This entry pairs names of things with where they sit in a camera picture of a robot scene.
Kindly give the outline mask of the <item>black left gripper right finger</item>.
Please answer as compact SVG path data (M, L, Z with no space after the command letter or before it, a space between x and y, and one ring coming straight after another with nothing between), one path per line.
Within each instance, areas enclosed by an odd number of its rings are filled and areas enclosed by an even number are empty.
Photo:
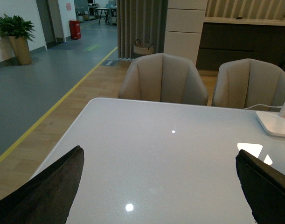
M243 194L258 224L285 224L285 175L245 150L236 156Z

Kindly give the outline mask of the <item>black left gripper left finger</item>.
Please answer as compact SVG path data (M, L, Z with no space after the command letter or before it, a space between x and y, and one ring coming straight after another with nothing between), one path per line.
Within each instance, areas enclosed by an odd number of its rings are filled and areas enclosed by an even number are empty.
M0 224L64 224L75 199L84 150L74 147L0 200Z

